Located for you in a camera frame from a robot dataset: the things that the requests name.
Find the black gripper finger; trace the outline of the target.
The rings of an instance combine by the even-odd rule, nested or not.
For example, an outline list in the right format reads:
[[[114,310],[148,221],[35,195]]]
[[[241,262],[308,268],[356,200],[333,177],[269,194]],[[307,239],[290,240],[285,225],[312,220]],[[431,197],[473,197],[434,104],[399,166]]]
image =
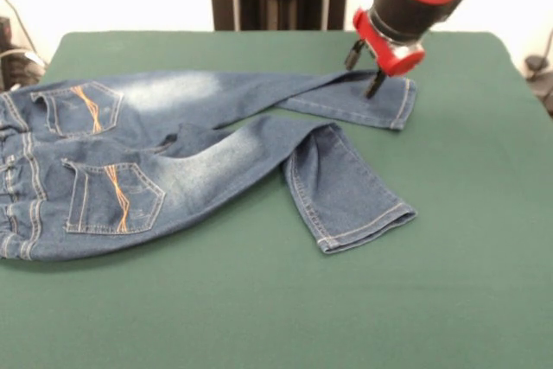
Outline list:
[[[356,67],[363,48],[364,41],[362,39],[357,40],[353,44],[344,61],[346,70],[353,70]]]
[[[374,78],[372,79],[370,85],[368,86],[365,96],[367,98],[372,98],[378,91],[378,89],[382,86],[382,84],[385,81],[385,72],[380,68]]]

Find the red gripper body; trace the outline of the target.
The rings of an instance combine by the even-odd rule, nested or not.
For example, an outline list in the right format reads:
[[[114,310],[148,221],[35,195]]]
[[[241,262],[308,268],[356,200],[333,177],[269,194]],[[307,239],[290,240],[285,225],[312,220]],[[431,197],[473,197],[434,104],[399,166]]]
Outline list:
[[[369,50],[378,68],[387,76],[405,75],[420,64],[425,51],[419,41],[395,42],[381,35],[374,27],[368,10],[357,9],[353,26]]]

